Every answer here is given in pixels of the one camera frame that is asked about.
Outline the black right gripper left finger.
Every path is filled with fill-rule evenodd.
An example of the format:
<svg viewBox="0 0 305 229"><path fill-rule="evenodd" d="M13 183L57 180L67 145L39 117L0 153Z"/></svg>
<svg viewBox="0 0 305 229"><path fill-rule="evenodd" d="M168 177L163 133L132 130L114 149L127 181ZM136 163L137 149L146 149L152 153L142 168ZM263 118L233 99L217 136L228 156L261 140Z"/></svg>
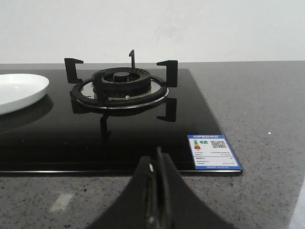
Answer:
<svg viewBox="0 0 305 229"><path fill-rule="evenodd" d="M144 229L146 227L148 192L154 175L150 167L151 162L150 157L141 157L133 177L123 192L87 228Z"/></svg>

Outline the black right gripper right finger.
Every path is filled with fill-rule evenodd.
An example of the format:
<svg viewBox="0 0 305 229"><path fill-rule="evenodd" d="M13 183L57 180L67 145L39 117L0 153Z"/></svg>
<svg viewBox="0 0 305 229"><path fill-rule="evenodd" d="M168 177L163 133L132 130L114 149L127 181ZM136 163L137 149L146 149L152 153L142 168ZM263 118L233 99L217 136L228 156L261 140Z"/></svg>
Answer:
<svg viewBox="0 0 305 229"><path fill-rule="evenodd" d="M157 148L161 225L165 229L233 229L187 186L171 157Z"/></svg>

